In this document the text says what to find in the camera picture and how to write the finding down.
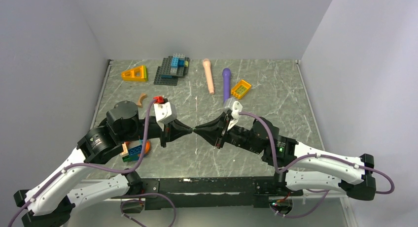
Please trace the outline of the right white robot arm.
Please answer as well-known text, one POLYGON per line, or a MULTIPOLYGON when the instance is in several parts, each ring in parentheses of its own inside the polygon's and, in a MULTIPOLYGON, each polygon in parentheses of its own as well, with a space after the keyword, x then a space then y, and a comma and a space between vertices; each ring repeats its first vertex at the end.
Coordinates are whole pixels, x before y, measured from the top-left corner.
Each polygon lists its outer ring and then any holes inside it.
POLYGON ((215 148, 228 143, 261 154, 262 161, 275 169, 272 189, 278 195, 333 190, 357 200, 371 201, 375 197, 374 158, 369 154, 345 157, 315 149, 280 135, 279 128, 257 116, 249 130, 234 125, 231 114, 222 113, 193 131, 215 148))

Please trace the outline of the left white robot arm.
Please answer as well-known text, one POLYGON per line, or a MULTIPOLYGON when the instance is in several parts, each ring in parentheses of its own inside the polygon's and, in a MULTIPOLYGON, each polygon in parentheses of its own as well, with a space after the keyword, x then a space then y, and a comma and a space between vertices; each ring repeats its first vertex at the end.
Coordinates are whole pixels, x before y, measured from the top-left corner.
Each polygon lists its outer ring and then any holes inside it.
POLYGON ((117 103, 101 123, 89 130, 66 160, 44 181, 30 190, 19 190, 14 200, 18 215, 26 227, 60 227, 71 214, 102 200, 127 195, 136 197, 143 191, 143 182, 135 167, 107 171, 114 177, 106 182, 77 189, 95 169, 105 170, 105 164, 123 151, 124 142, 147 141, 158 138, 161 142, 175 140, 190 134, 192 128, 176 118, 175 107, 167 99, 158 97, 149 108, 155 115, 139 117, 138 106, 131 101, 117 103))

